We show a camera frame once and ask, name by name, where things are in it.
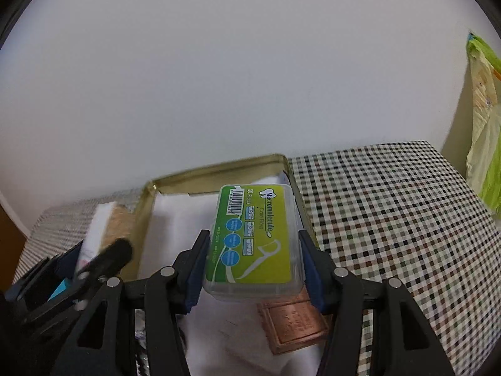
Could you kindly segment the white and tan carton box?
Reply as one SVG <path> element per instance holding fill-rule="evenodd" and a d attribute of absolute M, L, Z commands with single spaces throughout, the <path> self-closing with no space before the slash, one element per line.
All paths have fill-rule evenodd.
<path fill-rule="evenodd" d="M 78 273 L 117 238 L 129 238 L 134 214 L 117 202 L 99 204 L 81 244 L 75 271 Z"/>

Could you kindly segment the sequined black hair accessory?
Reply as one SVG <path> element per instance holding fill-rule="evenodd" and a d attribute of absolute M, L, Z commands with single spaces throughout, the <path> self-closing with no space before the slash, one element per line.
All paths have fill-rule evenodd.
<path fill-rule="evenodd" d="M 140 375 L 190 375 L 179 315 L 136 310 L 135 339 Z"/>

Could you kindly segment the copper embossed tile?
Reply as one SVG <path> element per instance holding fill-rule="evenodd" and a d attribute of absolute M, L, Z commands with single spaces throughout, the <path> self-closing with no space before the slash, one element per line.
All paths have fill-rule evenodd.
<path fill-rule="evenodd" d="M 320 313 L 306 287 L 298 295 L 265 300 L 256 307 L 268 346 L 275 356 L 317 345 L 329 334 L 332 316 Z"/>

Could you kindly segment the green dental floss box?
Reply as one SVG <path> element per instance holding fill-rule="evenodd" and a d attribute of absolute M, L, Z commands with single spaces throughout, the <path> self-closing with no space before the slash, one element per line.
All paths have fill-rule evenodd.
<path fill-rule="evenodd" d="M 225 185 L 207 252 L 204 289 L 219 300 L 271 300 L 304 286 L 302 230 L 292 188 Z"/>

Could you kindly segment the blue toy brick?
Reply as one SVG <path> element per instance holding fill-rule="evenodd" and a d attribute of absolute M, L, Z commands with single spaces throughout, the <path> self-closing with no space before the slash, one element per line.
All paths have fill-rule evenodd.
<path fill-rule="evenodd" d="M 66 291 L 67 289 L 69 289 L 69 287 L 72 285 L 72 281 L 70 279 L 63 279 L 59 285 L 56 287 L 56 289 L 54 290 L 53 293 L 51 293 L 51 296 L 49 296 L 49 301 L 51 301 L 52 299 L 54 299 L 56 296 L 60 295 L 61 293 L 63 293 L 64 291 Z"/>

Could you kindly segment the brown wooden door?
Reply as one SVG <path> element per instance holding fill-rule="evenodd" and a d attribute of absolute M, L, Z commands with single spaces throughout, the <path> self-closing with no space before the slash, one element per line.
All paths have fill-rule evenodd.
<path fill-rule="evenodd" d="M 13 283 L 26 237 L 5 210 L 0 207 L 0 289 L 6 291 Z"/>

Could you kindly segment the gold metal tin box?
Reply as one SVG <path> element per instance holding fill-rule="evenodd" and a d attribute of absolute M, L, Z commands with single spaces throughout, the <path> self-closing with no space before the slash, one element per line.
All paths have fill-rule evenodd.
<path fill-rule="evenodd" d="M 149 232 L 155 197 L 158 194 L 213 194 L 224 184 L 249 184 L 259 178 L 279 176 L 281 172 L 289 179 L 303 226 L 312 238 L 316 238 L 312 215 L 303 199 L 301 187 L 298 185 L 299 160 L 288 159 L 283 154 L 239 159 L 182 171 L 147 182 L 134 211 L 136 221 L 131 233 L 133 258 L 123 269 L 122 274 L 129 279 L 140 277 L 145 256 L 145 239 Z"/>

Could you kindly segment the white paper liner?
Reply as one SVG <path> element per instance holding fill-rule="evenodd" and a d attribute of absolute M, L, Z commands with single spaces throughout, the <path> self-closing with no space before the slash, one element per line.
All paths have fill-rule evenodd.
<path fill-rule="evenodd" d="M 284 174 L 249 184 L 267 183 L 290 186 Z M 181 252 L 194 245 L 200 231 L 208 230 L 211 242 L 221 188 L 213 194 L 159 194 L 155 197 L 140 278 L 172 265 Z M 204 274 L 197 305 L 179 319 L 191 374 L 314 375 L 317 372 L 323 342 L 273 355 L 256 307 L 265 300 L 219 300 L 205 291 Z"/>

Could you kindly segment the checkered tablecloth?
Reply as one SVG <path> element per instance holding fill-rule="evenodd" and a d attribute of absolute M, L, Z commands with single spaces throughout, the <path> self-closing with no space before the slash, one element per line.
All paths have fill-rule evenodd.
<path fill-rule="evenodd" d="M 361 279 L 400 279 L 452 375 L 489 373 L 500 358 L 500 234 L 464 178 L 425 141 L 293 159 L 316 246 Z M 147 279 L 129 279 L 123 269 L 111 278 Z M 108 280 L 76 301 L 78 319 Z M 363 325 L 355 375 L 372 375 L 372 312 Z"/>

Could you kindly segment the green patterned plastic bag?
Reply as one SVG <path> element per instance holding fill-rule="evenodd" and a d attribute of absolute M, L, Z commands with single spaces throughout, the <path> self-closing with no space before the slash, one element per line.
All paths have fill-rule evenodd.
<path fill-rule="evenodd" d="M 466 179 L 491 213 L 500 215 L 500 58 L 471 33 L 466 44 L 472 90 L 472 137 Z"/>

